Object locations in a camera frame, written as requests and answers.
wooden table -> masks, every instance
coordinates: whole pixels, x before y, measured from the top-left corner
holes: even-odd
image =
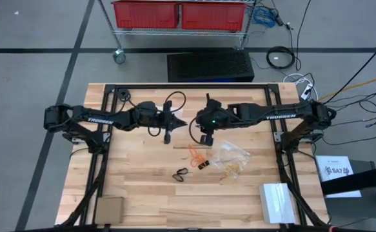
[[[294,84],[278,85],[283,104],[298,102]],[[131,89],[130,93],[132,102],[136,104],[153,101],[162,106],[165,98],[175,90]],[[104,84],[89,84],[84,107],[100,110],[103,91]],[[221,101],[224,107],[239,102],[266,105],[263,90],[181,91],[186,94],[187,101],[176,116],[186,122],[190,122],[197,111],[205,107],[206,93]],[[173,105],[178,107],[183,98],[174,95],[172,101]],[[130,104],[127,104],[124,109],[130,107]],[[292,130],[300,121],[287,120],[288,129]],[[84,125],[90,130],[96,130],[97,127],[90,123]],[[199,139],[200,135],[200,131],[194,128],[193,136]],[[123,223],[114,224],[112,227],[278,228],[278,224],[267,224],[263,220],[259,196],[261,184],[280,182],[270,123],[262,122],[249,128],[216,131],[214,140],[212,148],[197,145],[190,138],[188,127],[182,127],[174,130],[171,143],[164,145],[163,133],[158,137],[151,137],[146,128],[137,128],[130,132],[114,129],[103,195],[124,197],[125,209]],[[237,180],[223,178],[224,174],[211,166],[203,170],[191,168],[189,145],[195,146],[199,153],[209,157],[218,150],[223,140],[239,146],[252,156]],[[80,148],[85,148],[85,145],[74,146],[74,150]],[[299,149],[312,153],[307,144],[301,144]],[[294,157],[302,196],[323,221],[328,221],[313,159],[298,153],[294,154]],[[90,159],[91,154],[86,150],[72,156],[56,224],[66,220],[83,197]],[[184,182],[176,182],[172,178],[180,168],[189,169]],[[94,203],[91,203],[88,224],[91,223],[93,208]],[[294,212],[295,218],[298,218],[295,206]]]

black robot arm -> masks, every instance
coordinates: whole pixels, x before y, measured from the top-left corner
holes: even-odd
[[[138,127],[165,129],[164,143],[169,144],[170,132],[186,123],[178,119],[171,111],[171,101],[164,103],[163,111],[159,111],[155,103],[142,102],[137,106],[117,113],[93,110],[83,106],[69,106],[67,104],[51,106],[45,110],[44,127],[50,133],[63,131],[63,137],[70,142],[75,139],[87,143],[90,153],[102,153],[105,142],[110,135],[99,131],[90,131],[79,122],[93,122],[107,124],[118,130],[131,131]]]
[[[259,106],[254,103],[222,104],[206,95],[206,107],[195,118],[201,132],[200,144],[212,146],[213,132],[232,128],[246,128],[262,121],[301,118],[303,121],[292,131],[281,135],[283,150],[295,150],[299,141],[313,130],[323,130],[331,125],[336,112],[315,101],[302,101],[296,104]]]

orange object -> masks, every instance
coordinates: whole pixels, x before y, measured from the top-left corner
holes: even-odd
[[[191,146],[189,146],[189,152],[190,152],[190,155],[192,156],[192,160],[190,161],[190,165],[193,168],[197,167],[198,165],[200,165],[200,164],[202,164],[203,162],[206,161],[206,159],[202,155],[198,154],[196,152],[196,150],[193,149]]]

plastic bag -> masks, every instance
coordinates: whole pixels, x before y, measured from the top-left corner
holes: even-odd
[[[251,155],[236,145],[223,141],[220,150],[209,160],[212,166],[222,170],[227,177],[238,179]]]

red bin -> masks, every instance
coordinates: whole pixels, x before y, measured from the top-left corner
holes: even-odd
[[[241,31],[244,11],[242,3],[182,3],[182,28]]]
[[[116,1],[118,28],[176,28],[177,4],[173,2]]]

